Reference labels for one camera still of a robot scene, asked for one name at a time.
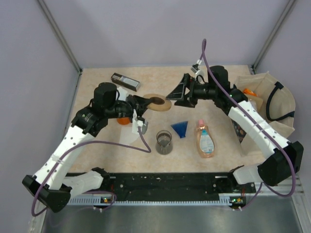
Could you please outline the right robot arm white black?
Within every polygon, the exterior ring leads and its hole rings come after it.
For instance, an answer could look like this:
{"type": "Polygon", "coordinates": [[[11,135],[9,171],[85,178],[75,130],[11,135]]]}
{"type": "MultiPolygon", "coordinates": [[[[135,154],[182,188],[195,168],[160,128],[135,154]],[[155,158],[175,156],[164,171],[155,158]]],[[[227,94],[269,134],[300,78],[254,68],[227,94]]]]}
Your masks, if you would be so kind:
{"type": "Polygon", "coordinates": [[[302,144],[290,142],[270,126],[246,95],[230,85],[228,72],[223,66],[212,66],[205,83],[199,82],[198,76],[184,74],[166,99],[173,100],[177,106],[189,108],[194,108],[198,100],[212,100],[259,147],[265,161],[235,169],[226,183],[230,191],[238,192],[246,183],[255,182],[276,186],[300,170],[304,151],[302,144]]]}

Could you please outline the white paper coffee filter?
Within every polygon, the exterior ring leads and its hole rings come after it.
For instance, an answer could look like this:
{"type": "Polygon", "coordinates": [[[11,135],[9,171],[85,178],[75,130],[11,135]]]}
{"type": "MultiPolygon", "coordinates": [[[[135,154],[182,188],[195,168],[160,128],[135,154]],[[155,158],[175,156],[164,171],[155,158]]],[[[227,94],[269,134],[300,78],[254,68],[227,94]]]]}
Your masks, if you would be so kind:
{"type": "Polygon", "coordinates": [[[118,87],[117,90],[120,93],[120,99],[126,99],[126,97],[129,95],[128,91],[123,89],[122,87],[118,87]]]}

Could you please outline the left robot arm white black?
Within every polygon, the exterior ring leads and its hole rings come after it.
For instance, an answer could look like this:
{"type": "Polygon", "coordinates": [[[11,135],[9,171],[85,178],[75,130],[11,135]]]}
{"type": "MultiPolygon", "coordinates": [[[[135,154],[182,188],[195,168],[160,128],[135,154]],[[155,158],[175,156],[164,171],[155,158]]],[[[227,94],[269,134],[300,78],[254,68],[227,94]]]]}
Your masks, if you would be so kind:
{"type": "Polygon", "coordinates": [[[108,125],[109,119],[127,117],[132,123],[133,133],[140,137],[146,132],[148,123],[143,118],[150,99],[128,95],[124,100],[113,83],[100,83],[95,88],[89,104],[79,110],[64,136],[48,161],[34,175],[26,175],[22,184],[33,195],[32,216],[37,202],[57,213],[80,194],[91,190],[106,192],[110,188],[107,173],[101,168],[93,168],[82,175],[68,177],[67,173],[83,150],[90,144],[98,144],[96,136],[108,125]]]}

